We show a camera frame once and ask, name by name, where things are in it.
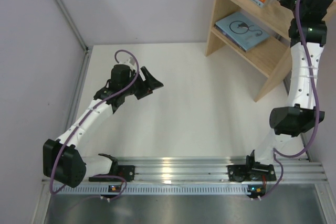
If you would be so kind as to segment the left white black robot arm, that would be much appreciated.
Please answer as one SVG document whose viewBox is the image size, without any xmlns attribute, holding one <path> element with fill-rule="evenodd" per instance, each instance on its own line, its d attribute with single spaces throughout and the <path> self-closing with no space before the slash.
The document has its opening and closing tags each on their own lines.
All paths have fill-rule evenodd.
<svg viewBox="0 0 336 224">
<path fill-rule="evenodd" d="M 93 140 L 99 126 L 112 116 L 134 95 L 138 100 L 163 87 L 147 70 L 141 73 L 125 64 L 115 65 L 104 87 L 96 92 L 83 115 L 56 140 L 47 140 L 43 145 L 43 173 L 49 178 L 69 187 L 77 187 L 84 179 L 97 175 L 116 175 L 118 161 L 107 154 L 84 157 L 80 152 Z"/>
</svg>

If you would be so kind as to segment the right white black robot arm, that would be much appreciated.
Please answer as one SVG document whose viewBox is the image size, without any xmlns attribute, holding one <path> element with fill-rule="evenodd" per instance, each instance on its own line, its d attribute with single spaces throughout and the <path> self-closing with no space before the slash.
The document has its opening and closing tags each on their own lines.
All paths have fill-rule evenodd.
<svg viewBox="0 0 336 224">
<path fill-rule="evenodd" d="M 320 109 L 317 94 L 318 66 L 327 41 L 324 17 L 334 0 L 278 0 L 293 12 L 288 30 L 292 58 L 291 83 L 285 107 L 274 108 L 270 114 L 271 131 L 265 141 L 250 155 L 235 176 L 235 181 L 275 180 L 272 163 L 279 155 L 296 158 L 304 154 L 314 141 L 325 112 Z M 312 130 L 304 149 L 297 154 L 284 154 L 283 146 L 301 133 Z"/>
</svg>

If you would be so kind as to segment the light blue swan book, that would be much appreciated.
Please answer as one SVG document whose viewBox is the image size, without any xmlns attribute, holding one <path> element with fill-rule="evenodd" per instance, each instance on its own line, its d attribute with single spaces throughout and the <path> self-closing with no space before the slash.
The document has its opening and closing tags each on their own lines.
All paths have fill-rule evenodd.
<svg viewBox="0 0 336 224">
<path fill-rule="evenodd" d="M 261 27 L 248 19 L 241 12 L 235 12 L 215 22 L 234 39 L 242 44 L 247 51 L 267 40 L 270 35 Z"/>
</svg>

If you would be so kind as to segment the dark purple galaxy book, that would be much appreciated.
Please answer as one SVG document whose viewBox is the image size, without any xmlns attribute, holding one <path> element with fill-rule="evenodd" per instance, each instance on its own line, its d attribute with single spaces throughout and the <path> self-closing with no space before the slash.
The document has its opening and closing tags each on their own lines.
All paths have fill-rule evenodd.
<svg viewBox="0 0 336 224">
<path fill-rule="evenodd" d="M 227 32 L 223 31 L 220 27 L 218 27 L 217 25 L 214 25 L 214 28 L 216 28 L 221 34 L 223 34 L 226 38 L 228 38 L 232 43 L 234 43 L 236 46 L 238 46 L 241 50 L 243 50 L 244 52 L 247 51 L 247 49 L 245 47 L 243 47 L 240 42 L 238 42 L 236 39 L 234 39 Z"/>
</svg>

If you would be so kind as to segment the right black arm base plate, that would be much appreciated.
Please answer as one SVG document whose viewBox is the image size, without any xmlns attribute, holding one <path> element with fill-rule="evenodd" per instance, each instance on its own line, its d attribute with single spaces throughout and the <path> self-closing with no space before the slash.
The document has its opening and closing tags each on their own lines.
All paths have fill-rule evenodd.
<svg viewBox="0 0 336 224">
<path fill-rule="evenodd" d="M 251 167 L 247 165 L 229 165 L 227 170 L 230 182 L 261 182 L 264 178 L 267 182 L 276 181 L 273 165 L 257 164 Z"/>
</svg>

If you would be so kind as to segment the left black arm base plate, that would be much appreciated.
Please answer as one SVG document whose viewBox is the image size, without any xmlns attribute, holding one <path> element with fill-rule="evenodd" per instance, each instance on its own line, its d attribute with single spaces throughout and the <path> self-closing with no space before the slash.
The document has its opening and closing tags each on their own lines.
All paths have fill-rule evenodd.
<svg viewBox="0 0 336 224">
<path fill-rule="evenodd" d="M 112 178 L 112 176 L 118 176 L 124 178 L 127 182 L 134 180 L 135 166 L 133 165 L 115 165 L 107 174 L 94 175 L 89 177 L 90 182 L 120 182 L 118 178 Z"/>
</svg>

